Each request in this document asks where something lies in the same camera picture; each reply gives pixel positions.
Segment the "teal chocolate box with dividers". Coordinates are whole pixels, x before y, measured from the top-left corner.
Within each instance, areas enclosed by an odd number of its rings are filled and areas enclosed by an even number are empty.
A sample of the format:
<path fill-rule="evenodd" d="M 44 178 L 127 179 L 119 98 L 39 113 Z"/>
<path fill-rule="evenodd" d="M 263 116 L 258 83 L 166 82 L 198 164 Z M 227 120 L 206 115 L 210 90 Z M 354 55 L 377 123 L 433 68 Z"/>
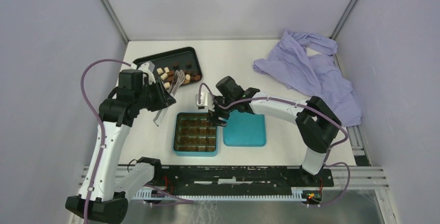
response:
<path fill-rule="evenodd" d="M 217 127 L 208 122 L 207 113 L 179 113 L 172 148 L 181 157 L 214 157 L 218 153 Z"/>

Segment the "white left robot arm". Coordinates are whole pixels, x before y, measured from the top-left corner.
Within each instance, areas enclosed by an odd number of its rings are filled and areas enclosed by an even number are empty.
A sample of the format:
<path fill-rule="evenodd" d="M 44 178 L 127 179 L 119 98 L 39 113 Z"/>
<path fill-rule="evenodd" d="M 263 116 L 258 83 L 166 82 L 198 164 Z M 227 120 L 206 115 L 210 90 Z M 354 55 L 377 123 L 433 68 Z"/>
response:
<path fill-rule="evenodd" d="M 124 69 L 118 86 L 100 104 L 98 134 L 86 178 L 77 195 L 66 199 L 65 207 L 84 223 L 121 223 L 129 201 L 145 185 L 163 180 L 159 159 L 141 157 L 133 170 L 115 182 L 123 145 L 140 111 L 168 108 L 176 100 L 152 72 Z"/>

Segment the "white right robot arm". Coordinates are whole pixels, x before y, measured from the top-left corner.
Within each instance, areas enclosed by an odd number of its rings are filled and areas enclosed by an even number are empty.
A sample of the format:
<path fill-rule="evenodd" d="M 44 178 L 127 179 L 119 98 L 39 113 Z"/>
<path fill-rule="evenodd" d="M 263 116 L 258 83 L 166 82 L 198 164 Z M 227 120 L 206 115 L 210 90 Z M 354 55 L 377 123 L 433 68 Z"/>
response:
<path fill-rule="evenodd" d="M 297 126 L 306 145 L 301 164 L 300 181 L 312 187 L 321 179 L 320 171 L 336 145 L 339 132 L 347 136 L 341 121 L 330 107 L 318 96 L 307 100 L 287 100 L 271 96 L 260 89 L 243 89 L 235 80 L 226 76 L 216 84 L 219 95 L 211 90 L 198 90 L 196 104 L 208 111 L 208 121 L 215 126 L 226 127 L 233 111 L 251 115 L 264 115 L 281 119 Z"/>

